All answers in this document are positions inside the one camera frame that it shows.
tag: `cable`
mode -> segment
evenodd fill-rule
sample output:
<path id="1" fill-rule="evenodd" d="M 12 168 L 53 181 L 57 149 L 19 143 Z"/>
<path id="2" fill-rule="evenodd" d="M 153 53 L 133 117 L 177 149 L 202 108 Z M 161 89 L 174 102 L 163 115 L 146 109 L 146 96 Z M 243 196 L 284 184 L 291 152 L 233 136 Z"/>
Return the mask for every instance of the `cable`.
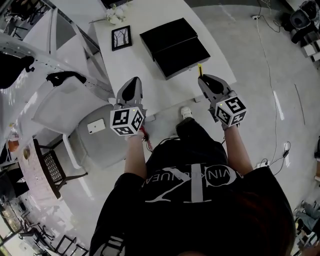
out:
<path id="1" fill-rule="evenodd" d="M 270 29 L 272 29 L 272 30 L 273 30 L 274 32 L 276 32 L 276 33 L 280 33 L 280 31 L 281 31 L 280 28 L 281 28 L 282 26 L 279 24 L 278 21 L 273 20 L 273 23 L 278 27 L 279 31 L 275 30 L 273 27 L 271 27 L 271 26 L 269 25 L 269 23 L 267 22 L 265 16 L 260 15 L 259 18 L 260 18 L 260 17 L 262 17 L 262 18 L 264 19 L 265 23 L 268 25 L 268 27 L 269 27 Z"/>
<path id="2" fill-rule="evenodd" d="M 272 162 L 274 161 L 274 159 L 275 159 L 276 152 L 277 152 L 277 146 L 278 146 L 278 145 L 277 145 L 277 144 L 278 144 L 278 135 L 277 135 L 278 110 L 277 110 L 277 102 L 276 102 L 276 97 L 275 97 L 275 94 L 274 94 L 274 89 L 273 89 L 272 83 L 271 83 L 271 70 L 270 70 L 270 65 L 269 65 L 269 61 L 268 61 L 268 58 L 267 58 L 267 55 L 266 55 L 266 50 L 265 50 L 265 48 L 264 48 L 264 44 L 262 43 L 262 39 L 261 39 L 260 32 L 259 32 L 259 19 L 256 20 L 256 28 L 257 28 L 258 36 L 259 36 L 260 43 L 261 43 L 261 46 L 262 46 L 262 49 L 263 49 L 263 54 L 264 54 L 266 63 L 267 63 L 267 65 L 268 65 L 268 70 L 269 70 L 269 84 L 270 84 L 270 88 L 271 88 L 271 90 L 272 90 L 272 96 L 273 96 L 274 107 L 275 107 L 275 148 L 274 148 L 273 158 L 272 158 L 272 160 L 271 160 L 271 163 L 272 163 Z"/>
<path id="3" fill-rule="evenodd" d="M 295 86 L 296 94 L 298 94 L 298 98 L 299 98 L 299 102 L 300 102 L 301 112 L 302 112 L 302 116 L 303 116 L 303 123 L 304 123 L 304 125 L 306 125 L 304 109 L 302 108 L 302 103 L 301 103 L 300 95 L 299 95 L 299 92 L 298 92 L 298 88 L 297 88 L 295 83 L 294 83 L 294 86 Z"/>
<path id="4" fill-rule="evenodd" d="M 278 173 L 280 173 L 280 171 L 281 171 L 282 168 L 284 167 L 285 159 L 286 159 L 287 155 L 289 155 L 290 149 L 291 149 L 291 142 L 290 142 L 290 141 L 287 141 L 287 142 L 284 144 L 284 153 L 283 153 L 282 157 L 278 158 L 278 159 L 275 160 L 275 161 L 271 161 L 270 166 L 272 166 L 272 165 L 273 165 L 274 163 L 276 163 L 277 161 L 283 159 L 283 162 L 282 162 L 282 165 L 281 165 L 280 170 L 279 170 L 276 174 L 274 174 L 273 176 L 276 176 Z M 268 159 L 264 158 L 264 159 L 262 159 L 260 165 L 262 165 L 262 163 L 263 163 L 264 160 L 266 160 L 266 163 L 268 162 Z"/>
<path id="5" fill-rule="evenodd" d="M 270 29 L 272 29 L 274 32 L 276 32 L 276 33 L 280 33 L 280 31 L 281 31 L 281 25 L 279 24 L 279 22 L 278 21 L 276 21 L 276 20 L 273 20 L 273 23 L 278 27 L 278 29 L 279 29 L 279 31 L 277 31 L 277 30 L 275 30 L 273 27 L 271 27 L 270 25 L 269 25 L 269 23 L 267 22 L 267 20 L 266 20 L 266 18 L 265 18 L 265 16 L 263 16 L 263 15 L 260 15 L 261 14 L 261 10 L 262 10 L 262 5 L 261 5 L 261 3 L 260 3 L 260 0 L 257 0 L 257 3 L 259 4 L 259 6 L 260 6 L 260 10 L 259 10 L 259 14 L 257 15 L 257 20 L 260 18 L 260 17 L 262 17 L 263 19 L 264 19 L 264 21 L 265 21 L 265 23 L 268 25 L 268 27 L 270 28 Z"/>
<path id="6" fill-rule="evenodd" d="M 285 163 L 285 158 L 283 158 L 283 162 L 282 162 L 280 170 L 276 174 L 274 174 L 273 176 L 276 176 L 278 173 L 281 172 L 282 168 L 284 167 L 284 163 Z"/>
<path id="7" fill-rule="evenodd" d="M 269 8 L 270 10 L 270 15 L 272 14 L 272 10 L 271 10 L 271 3 L 270 3 L 270 0 L 261 0 L 261 2 L 264 2 L 266 4 L 266 6 Z"/>
<path id="8" fill-rule="evenodd" d="M 262 159 L 261 163 L 260 163 L 260 166 L 262 165 L 263 161 L 266 160 L 266 163 L 268 163 L 268 159 L 264 158 Z"/>
<path id="9" fill-rule="evenodd" d="M 171 137 L 171 138 L 165 138 L 165 139 L 163 139 L 158 145 L 161 145 L 163 142 L 165 142 L 165 141 L 168 141 L 168 140 L 178 140 L 178 139 L 180 139 L 179 137 Z M 146 140 L 146 139 L 144 139 L 145 141 L 146 141 L 146 149 L 149 151 L 149 152 L 153 152 L 153 148 L 152 148 L 152 145 L 151 145 L 151 143 L 150 143 L 150 140 Z"/>

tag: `white flowers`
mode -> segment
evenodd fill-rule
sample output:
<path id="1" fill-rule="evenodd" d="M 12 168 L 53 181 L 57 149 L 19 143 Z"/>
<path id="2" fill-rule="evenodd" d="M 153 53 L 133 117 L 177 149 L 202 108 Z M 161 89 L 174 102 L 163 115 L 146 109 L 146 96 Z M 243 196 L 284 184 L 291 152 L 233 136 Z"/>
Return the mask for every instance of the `white flowers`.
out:
<path id="1" fill-rule="evenodd" d="M 116 6 L 114 4 L 111 9 L 106 10 L 105 18 L 91 21 L 90 23 L 107 20 L 111 24 L 114 24 L 114 25 L 119 24 L 126 20 L 125 11 L 128 10 L 128 5 L 129 3 L 124 3 L 119 6 Z"/>

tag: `white graphic on shirt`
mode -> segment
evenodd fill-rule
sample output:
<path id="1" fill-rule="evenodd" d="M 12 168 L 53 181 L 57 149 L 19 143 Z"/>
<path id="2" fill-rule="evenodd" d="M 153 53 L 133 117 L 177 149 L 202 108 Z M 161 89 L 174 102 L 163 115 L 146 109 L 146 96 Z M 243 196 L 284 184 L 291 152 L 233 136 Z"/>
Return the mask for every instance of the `white graphic on shirt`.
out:
<path id="1" fill-rule="evenodd" d="M 146 203 L 155 203 L 159 201 L 167 201 L 171 202 L 168 199 L 170 198 L 170 193 L 176 190 L 181 185 L 190 181 L 190 192 L 191 192 L 191 201 L 184 201 L 184 203 L 202 203 L 202 202 L 209 202 L 209 200 L 204 200 L 203 190 L 208 186 L 212 187 L 220 187 L 223 185 L 230 185 L 233 183 L 236 178 L 236 172 L 228 166 L 225 165 L 212 165 L 209 167 L 204 166 L 204 173 L 202 173 L 202 164 L 196 163 L 191 164 L 191 172 L 181 172 L 177 168 L 167 167 L 162 169 L 166 173 L 163 174 L 155 174 L 149 179 L 147 179 L 144 185 L 148 185 L 151 182 L 166 182 L 166 181 L 173 181 L 174 177 L 181 181 L 181 183 L 177 184 L 176 186 L 172 187 L 171 189 L 163 192 L 162 194 L 158 195 L 156 198 L 152 200 L 146 200 Z M 205 188 L 203 188 L 203 178 L 205 179 Z M 214 181 L 222 180 L 223 184 L 214 184 Z"/>
<path id="2" fill-rule="evenodd" d="M 202 173 L 201 165 L 191 165 L 191 202 L 200 203 L 204 200 L 203 188 L 202 188 Z"/>
<path id="3" fill-rule="evenodd" d="M 225 166 L 225 165 L 220 165 L 220 166 L 223 166 L 225 169 L 214 169 L 214 170 L 208 170 L 209 168 L 211 167 L 214 167 L 215 165 L 212 165 L 212 166 L 209 166 L 209 167 L 204 167 L 204 171 L 205 171 L 205 184 L 206 186 L 212 186 L 212 187 L 221 187 L 221 186 L 224 186 L 224 185 L 229 185 L 231 184 L 232 182 L 234 182 L 237 178 L 237 174 L 236 172 L 231 169 L 230 167 L 228 166 Z M 224 183 L 224 184 L 220 184 L 220 185 L 213 185 L 212 183 L 210 183 L 210 180 L 211 179 L 211 176 L 215 177 L 215 178 L 218 178 L 218 177 L 225 177 L 226 175 L 229 175 L 230 179 L 227 183 Z"/>
<path id="4" fill-rule="evenodd" d="M 164 168 L 163 169 L 166 172 L 171 172 L 174 176 L 176 176 L 179 180 L 183 180 L 183 182 L 181 182 L 180 184 L 174 186 L 173 188 L 171 188 L 170 190 L 162 193 L 161 195 L 157 196 L 155 199 L 150 200 L 150 201 L 145 201 L 146 203 L 154 203 L 154 202 L 158 202 L 158 201 L 168 201 L 171 202 L 171 200 L 169 199 L 165 199 L 163 198 L 166 194 L 170 193 L 171 191 L 174 191 L 176 188 L 180 187 L 183 183 L 186 183 L 187 181 L 189 181 L 191 178 L 189 178 L 189 176 L 181 171 L 179 171 L 176 168 Z"/>

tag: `white wall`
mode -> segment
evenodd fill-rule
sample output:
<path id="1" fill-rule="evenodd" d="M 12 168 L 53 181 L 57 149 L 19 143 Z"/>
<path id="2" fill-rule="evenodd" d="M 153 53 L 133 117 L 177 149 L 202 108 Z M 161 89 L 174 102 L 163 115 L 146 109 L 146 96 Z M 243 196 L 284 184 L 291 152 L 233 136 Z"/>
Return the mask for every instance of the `white wall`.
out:
<path id="1" fill-rule="evenodd" d="M 96 32 L 91 21 L 104 18 L 106 8 L 100 0 L 50 0 L 74 23 L 97 43 Z"/>

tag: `yellow object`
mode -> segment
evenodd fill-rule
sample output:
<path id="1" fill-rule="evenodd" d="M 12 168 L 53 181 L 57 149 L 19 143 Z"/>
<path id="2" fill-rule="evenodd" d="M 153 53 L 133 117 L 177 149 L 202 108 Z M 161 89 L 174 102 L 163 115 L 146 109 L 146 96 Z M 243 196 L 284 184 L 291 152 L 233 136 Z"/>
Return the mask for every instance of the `yellow object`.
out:
<path id="1" fill-rule="evenodd" d="M 199 72 L 199 77 L 202 77 L 202 65 L 200 63 L 198 63 L 198 72 Z"/>

